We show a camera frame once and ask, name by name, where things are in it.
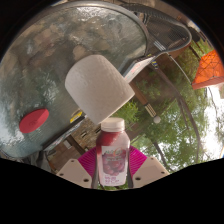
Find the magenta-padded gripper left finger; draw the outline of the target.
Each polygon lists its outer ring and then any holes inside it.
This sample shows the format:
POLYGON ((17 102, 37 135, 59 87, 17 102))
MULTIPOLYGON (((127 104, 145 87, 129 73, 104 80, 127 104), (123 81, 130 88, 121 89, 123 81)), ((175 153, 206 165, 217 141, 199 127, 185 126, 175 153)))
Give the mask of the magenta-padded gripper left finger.
POLYGON ((85 152, 78 159, 69 159, 57 176, 84 188, 98 188, 96 148, 85 152))

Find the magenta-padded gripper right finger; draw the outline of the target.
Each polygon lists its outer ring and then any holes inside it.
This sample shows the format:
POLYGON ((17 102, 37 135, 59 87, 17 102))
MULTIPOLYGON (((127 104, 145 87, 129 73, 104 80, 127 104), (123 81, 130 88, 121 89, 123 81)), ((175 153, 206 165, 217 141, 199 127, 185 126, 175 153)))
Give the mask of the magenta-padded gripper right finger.
POLYGON ((127 182, 129 188, 140 188, 167 176, 169 172, 157 158, 147 157, 135 147, 129 151, 127 182))

